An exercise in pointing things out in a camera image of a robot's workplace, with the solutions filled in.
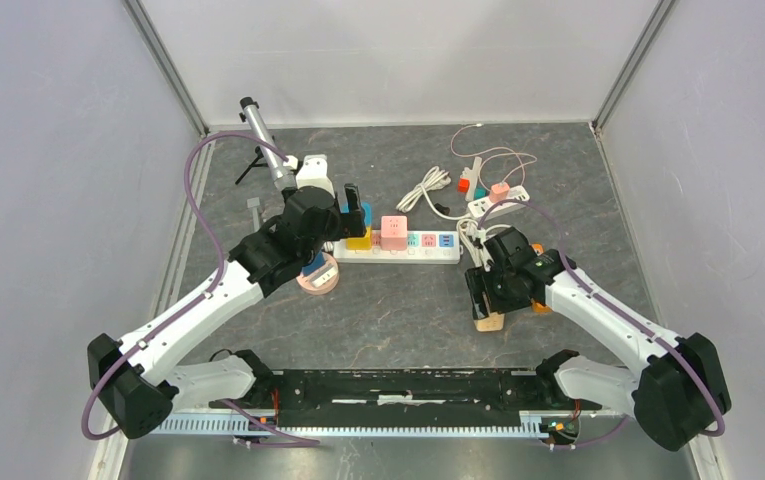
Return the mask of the light blue plug adapter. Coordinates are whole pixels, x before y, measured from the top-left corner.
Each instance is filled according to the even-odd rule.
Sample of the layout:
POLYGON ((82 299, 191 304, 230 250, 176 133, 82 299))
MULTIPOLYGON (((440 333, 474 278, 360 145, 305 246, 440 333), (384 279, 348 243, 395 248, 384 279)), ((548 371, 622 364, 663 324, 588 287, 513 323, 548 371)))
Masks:
MULTIPOLYGON (((347 215, 350 212, 350 208, 347 204, 343 204, 340 206, 340 211, 342 215, 347 215)), ((369 202, 362 201, 360 203, 360 211, 362 212, 362 221, 364 224, 364 228, 367 232, 369 232, 372 229, 372 220, 373 220, 372 205, 369 202)))

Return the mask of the pink cube socket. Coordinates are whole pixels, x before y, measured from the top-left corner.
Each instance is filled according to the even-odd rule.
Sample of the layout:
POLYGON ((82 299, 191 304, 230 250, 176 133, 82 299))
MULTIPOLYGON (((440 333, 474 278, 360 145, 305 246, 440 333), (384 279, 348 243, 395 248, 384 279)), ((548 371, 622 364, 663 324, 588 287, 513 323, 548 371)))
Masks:
POLYGON ((387 251, 408 248, 408 219, 404 215, 386 215, 380 219, 380 247, 387 251))

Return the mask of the tan dragon cube socket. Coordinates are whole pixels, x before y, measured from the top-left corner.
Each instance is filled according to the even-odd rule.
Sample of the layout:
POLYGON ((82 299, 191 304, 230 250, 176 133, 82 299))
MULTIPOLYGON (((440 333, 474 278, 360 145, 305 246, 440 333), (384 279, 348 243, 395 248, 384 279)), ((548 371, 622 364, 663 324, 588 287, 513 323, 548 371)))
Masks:
POLYGON ((505 324, 505 315, 492 312, 484 318, 474 320, 473 323, 478 332, 487 333, 502 331, 505 324))

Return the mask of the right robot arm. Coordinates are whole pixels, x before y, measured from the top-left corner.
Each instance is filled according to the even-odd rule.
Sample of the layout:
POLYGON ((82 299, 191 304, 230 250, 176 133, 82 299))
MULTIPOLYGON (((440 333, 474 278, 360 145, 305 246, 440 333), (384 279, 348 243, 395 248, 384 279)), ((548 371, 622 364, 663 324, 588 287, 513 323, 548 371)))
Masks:
POLYGON ((598 286, 562 250, 538 252, 508 227, 476 242, 481 261, 465 273, 473 317, 485 320, 540 304, 581 327, 619 360, 610 366, 562 350, 536 368, 549 408, 589 401, 635 420, 660 447, 677 451, 699 435, 720 436, 732 400, 717 349, 700 333, 679 335, 598 286))

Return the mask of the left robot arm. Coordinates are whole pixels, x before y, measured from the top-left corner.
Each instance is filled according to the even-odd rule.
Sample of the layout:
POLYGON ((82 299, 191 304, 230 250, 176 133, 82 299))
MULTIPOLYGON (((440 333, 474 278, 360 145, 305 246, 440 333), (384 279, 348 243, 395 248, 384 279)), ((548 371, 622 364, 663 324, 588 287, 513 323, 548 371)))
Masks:
POLYGON ((155 430, 175 410, 197 403, 238 398, 248 407, 264 405, 271 379, 238 356, 198 365, 181 360, 216 329, 295 280, 327 242, 366 233, 359 189, 345 187, 347 209, 327 190, 287 189, 281 214, 245 236, 197 289, 142 327, 114 339, 95 337, 87 347, 91 394, 82 414, 82 433, 103 439, 89 427, 101 402, 120 432, 137 439, 155 430))

